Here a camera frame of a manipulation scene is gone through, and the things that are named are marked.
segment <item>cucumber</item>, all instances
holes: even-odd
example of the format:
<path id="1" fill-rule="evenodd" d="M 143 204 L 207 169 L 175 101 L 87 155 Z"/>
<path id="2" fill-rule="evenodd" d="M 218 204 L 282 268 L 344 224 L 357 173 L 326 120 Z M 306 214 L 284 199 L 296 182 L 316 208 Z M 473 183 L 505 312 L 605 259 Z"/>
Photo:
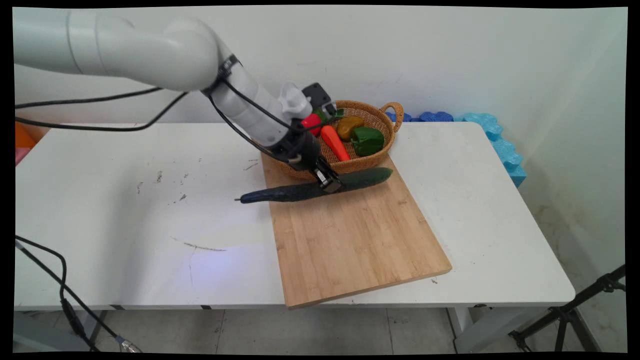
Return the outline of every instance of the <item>cucumber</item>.
<path id="1" fill-rule="evenodd" d="M 376 167 L 340 175 L 342 186 L 334 193 L 350 192 L 383 183 L 391 176 L 391 173 L 393 170 L 390 168 Z M 240 200 L 243 204 L 260 201 L 294 202 L 325 195 L 330 195 L 330 193 L 320 189 L 318 183 L 305 183 L 250 192 L 236 200 Z"/>

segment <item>basket handle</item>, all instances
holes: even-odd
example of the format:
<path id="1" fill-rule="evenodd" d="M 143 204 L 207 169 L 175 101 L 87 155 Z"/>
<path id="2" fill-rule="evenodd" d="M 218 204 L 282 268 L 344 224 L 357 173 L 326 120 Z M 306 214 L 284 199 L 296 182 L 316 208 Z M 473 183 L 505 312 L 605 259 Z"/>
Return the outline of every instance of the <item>basket handle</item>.
<path id="1" fill-rule="evenodd" d="M 393 108 L 396 113 L 396 125 L 394 126 L 394 131 L 397 133 L 400 130 L 400 126 L 402 126 L 402 120 L 404 119 L 404 109 L 399 102 L 390 102 L 383 107 L 380 108 L 384 113 L 387 109 Z"/>

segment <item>tile floor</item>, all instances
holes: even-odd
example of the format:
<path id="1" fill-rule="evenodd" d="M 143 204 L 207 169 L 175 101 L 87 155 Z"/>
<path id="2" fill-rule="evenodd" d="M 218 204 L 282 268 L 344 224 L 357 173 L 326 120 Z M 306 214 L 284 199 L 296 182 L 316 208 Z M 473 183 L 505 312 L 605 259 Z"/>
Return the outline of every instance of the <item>tile floor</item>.
<path id="1" fill-rule="evenodd" d="M 488 308 L 472 309 L 477 320 Z M 34 318 L 69 331 L 61 312 Z M 190 354 L 453 354 L 453 333 L 445 309 L 125 310 L 108 311 L 110 327 L 144 352 Z M 569 326 L 565 351 L 582 351 Z M 557 324 L 527 339 L 534 351 L 553 351 Z M 104 330 L 101 351 L 119 347 Z M 34 349 L 13 343 L 13 352 Z M 519 352 L 505 336 L 481 352 Z"/>

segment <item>white wall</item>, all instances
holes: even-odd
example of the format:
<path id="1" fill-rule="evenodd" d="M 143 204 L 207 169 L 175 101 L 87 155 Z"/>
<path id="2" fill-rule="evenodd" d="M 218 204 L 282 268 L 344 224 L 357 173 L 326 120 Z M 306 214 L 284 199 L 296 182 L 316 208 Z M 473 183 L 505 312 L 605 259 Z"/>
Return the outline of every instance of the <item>white wall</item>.
<path id="1" fill-rule="evenodd" d="M 609 30 L 614 36 L 525 160 L 520 187 L 576 291 L 625 263 L 626 10 Z M 580 306 L 602 350 L 627 351 L 626 307 L 621 291 Z"/>
<path id="2" fill-rule="evenodd" d="M 215 29 L 272 94 L 320 82 L 334 99 L 488 112 L 525 159 L 522 194 L 577 290 L 623 261 L 627 9 L 215 6 L 99 10 L 161 29 L 177 12 Z M 116 94 L 126 79 L 14 66 L 15 101 Z M 19 111 L 53 122 L 146 122 L 173 92 Z M 163 122 L 220 118 L 189 94 Z M 624 295 L 583 307 L 601 347 L 625 350 Z"/>
<path id="3" fill-rule="evenodd" d="M 431 6 L 212 6 L 99 10 L 161 29 L 177 12 L 215 29 L 272 94 L 290 79 L 320 82 L 334 99 L 423 111 L 489 112 L 526 158 L 550 127 L 547 108 L 564 91 L 608 9 Z M 145 88 L 126 79 L 53 74 L 15 66 L 16 102 L 100 96 Z M 171 92 L 113 103 L 20 111 L 56 122 L 145 122 Z M 190 94 L 162 121 L 220 118 Z"/>

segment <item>table leg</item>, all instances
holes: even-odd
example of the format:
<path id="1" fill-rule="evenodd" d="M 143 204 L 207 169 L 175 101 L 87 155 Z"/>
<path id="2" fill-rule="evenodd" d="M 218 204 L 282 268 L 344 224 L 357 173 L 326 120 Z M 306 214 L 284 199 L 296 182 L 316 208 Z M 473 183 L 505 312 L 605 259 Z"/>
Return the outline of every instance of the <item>table leg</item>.
<path id="1" fill-rule="evenodd" d="M 456 331 L 456 349 L 459 354 L 477 352 L 505 336 L 526 321 L 544 312 L 546 307 L 495 307 L 487 315 L 466 329 L 461 334 Z"/>
<path id="2" fill-rule="evenodd" d="M 453 326 L 453 331 L 456 333 L 456 337 L 462 335 L 462 332 L 471 327 L 474 321 L 471 319 L 468 307 L 448 307 L 449 319 Z"/>

